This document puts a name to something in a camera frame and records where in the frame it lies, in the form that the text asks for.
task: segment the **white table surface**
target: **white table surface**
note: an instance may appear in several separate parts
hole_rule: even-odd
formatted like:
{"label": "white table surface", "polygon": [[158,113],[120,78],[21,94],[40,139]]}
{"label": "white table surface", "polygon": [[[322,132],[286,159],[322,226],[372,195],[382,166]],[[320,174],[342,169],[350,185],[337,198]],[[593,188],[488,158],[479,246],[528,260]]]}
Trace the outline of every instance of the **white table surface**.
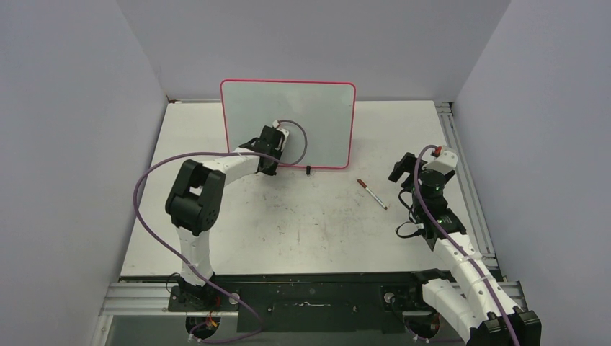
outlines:
{"label": "white table surface", "polygon": [[[253,136],[260,131],[253,129]],[[445,144],[433,102],[357,102],[348,168],[313,170],[309,177],[304,169],[279,168],[274,177],[254,174],[225,188],[218,221],[210,230],[214,271],[297,274],[449,269],[422,238],[400,239],[394,232],[407,219],[407,210],[397,200],[399,184],[389,182],[388,175],[407,151],[418,154],[427,144]],[[220,103],[168,106],[153,163],[189,151],[226,152]],[[182,162],[157,169],[146,182],[141,202],[145,220],[177,249],[179,238],[164,204]],[[388,210],[360,187],[357,178],[369,185]],[[445,197],[473,236],[456,179],[446,187]],[[402,228],[403,234],[413,231],[411,224]],[[136,222],[121,275],[170,275],[180,268],[180,260]]]}

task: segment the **purple cable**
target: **purple cable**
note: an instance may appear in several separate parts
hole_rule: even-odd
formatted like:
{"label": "purple cable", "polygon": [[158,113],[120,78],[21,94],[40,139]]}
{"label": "purple cable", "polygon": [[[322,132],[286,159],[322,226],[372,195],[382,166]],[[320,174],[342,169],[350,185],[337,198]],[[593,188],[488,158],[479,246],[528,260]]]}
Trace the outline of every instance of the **purple cable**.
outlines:
{"label": "purple cable", "polygon": [[[433,217],[433,215],[431,214],[430,210],[427,208],[427,205],[424,204],[424,199],[422,198],[422,194],[420,193],[420,185],[418,184],[418,175],[419,175],[418,171],[419,171],[420,163],[422,162],[422,157],[424,156],[424,153],[427,152],[427,150],[429,150],[429,149],[436,149],[436,148],[437,148],[437,146],[433,146],[433,145],[426,146],[426,147],[424,147],[424,149],[422,149],[422,151],[420,151],[420,155],[418,155],[418,159],[416,160],[416,169],[414,170],[414,188],[415,188],[415,192],[416,192],[416,197],[418,198],[418,201],[420,202],[420,206],[422,207],[422,210],[424,210],[424,213],[429,217],[429,220],[435,225],[437,230],[463,256],[467,256],[467,252],[462,247],[460,247],[460,245],[458,245],[458,243],[454,239],[452,239],[450,237],[450,235],[447,234],[447,232],[443,229],[443,227],[441,227],[441,225],[439,225],[439,223],[437,222],[437,219]],[[479,265],[477,265],[476,261],[474,261],[473,259],[470,258],[469,259],[469,263],[471,263],[471,265],[476,269],[476,271],[478,272],[479,276],[481,276],[482,278],[486,277],[486,275],[483,273],[483,270],[479,267]],[[514,327],[512,326],[511,323],[509,323],[509,317],[505,313],[505,310],[502,308],[501,301],[499,300],[499,297],[496,296],[496,292],[494,292],[494,289],[492,288],[492,285],[490,284],[488,279],[484,278],[483,279],[483,283],[486,285],[486,288],[488,288],[488,292],[490,292],[490,295],[492,296],[492,299],[494,300],[494,303],[496,304],[496,307],[501,312],[501,315],[503,316],[503,321],[505,321],[505,325],[507,325],[507,330],[509,331],[509,335],[511,335],[511,337],[512,337],[514,345],[515,346],[519,346],[519,341],[517,339],[517,335],[515,334]]]}
{"label": "purple cable", "polygon": [[[224,339],[224,340],[201,340],[201,342],[205,343],[205,344],[225,344],[228,342],[233,342],[233,341],[237,341],[237,340],[242,340],[245,339],[247,337],[251,337],[255,334],[259,334],[262,330],[263,330],[263,319],[261,318],[261,316],[247,303],[244,303],[240,298],[237,298],[235,296],[233,296],[231,293],[229,293],[228,291],[222,289],[219,285],[213,283],[212,281],[208,280],[204,275],[201,275],[199,271],[197,271],[197,269],[195,269],[195,267],[193,267],[191,265],[191,263],[189,262],[189,260],[183,256],[180,252],[178,252],[175,248],[173,248],[170,244],[166,243],[160,236],[158,236],[152,229],[151,227],[144,221],[144,218],[142,217],[142,214],[140,213],[140,208],[138,207],[138,191],[140,189],[140,186],[142,185],[142,182],[144,181],[144,179],[146,179],[146,177],[152,173],[152,171],[154,171],[155,169],[158,169],[159,167],[167,164],[168,162],[172,162],[175,161],[177,159],[183,159],[185,157],[190,157],[190,156],[259,156],[265,159],[269,159],[272,160],[273,162],[277,162],[279,164],[286,164],[288,166],[293,166],[298,164],[303,157],[306,155],[306,151],[308,150],[308,136],[306,135],[306,131],[303,129],[303,127],[301,127],[301,125],[297,124],[296,122],[292,121],[292,120],[278,120],[279,123],[291,123],[295,126],[297,126],[300,130],[301,133],[303,133],[303,139],[305,141],[305,145],[303,147],[303,153],[301,154],[301,156],[299,157],[299,159],[291,164],[286,164],[284,162],[281,162],[280,160],[276,159],[273,156],[270,155],[266,155],[266,154],[261,154],[261,153],[213,153],[213,152],[208,152],[208,151],[196,151],[196,152],[192,152],[192,153],[185,153],[185,154],[180,154],[180,155],[176,155],[176,156],[172,156],[169,157],[167,159],[164,159],[156,164],[154,164],[153,166],[151,166],[151,168],[147,169],[146,172],[144,172],[142,174],[142,176],[140,176],[140,178],[138,178],[138,181],[135,184],[134,187],[134,191],[133,191],[133,208],[134,208],[134,213],[135,213],[135,217],[138,219],[138,221],[140,221],[140,223],[142,224],[142,227],[144,227],[144,229],[148,232],[148,234],[150,234],[156,241],[158,241],[161,245],[163,245],[166,249],[170,250],[170,252],[172,252],[173,254],[175,254],[176,256],[178,256],[178,258],[180,258],[181,261],[183,261],[187,266],[189,266],[189,269],[191,269],[191,271],[193,272],[193,274],[195,274],[195,276],[197,276],[198,278],[202,279],[207,285],[212,286],[214,289],[216,289],[217,291],[221,292],[222,294],[224,294],[225,296],[228,296],[229,298],[235,299],[238,303],[240,303],[240,305],[242,305],[246,310],[250,311],[255,318],[257,318],[257,320],[259,321],[259,328],[257,328],[256,330],[254,330],[253,332],[247,333],[247,334],[243,334],[237,337],[232,337],[229,339]],[[198,328],[200,328],[203,324],[198,324],[197,326],[191,328],[191,331],[189,332],[190,334],[193,334],[193,332],[195,332]]]}

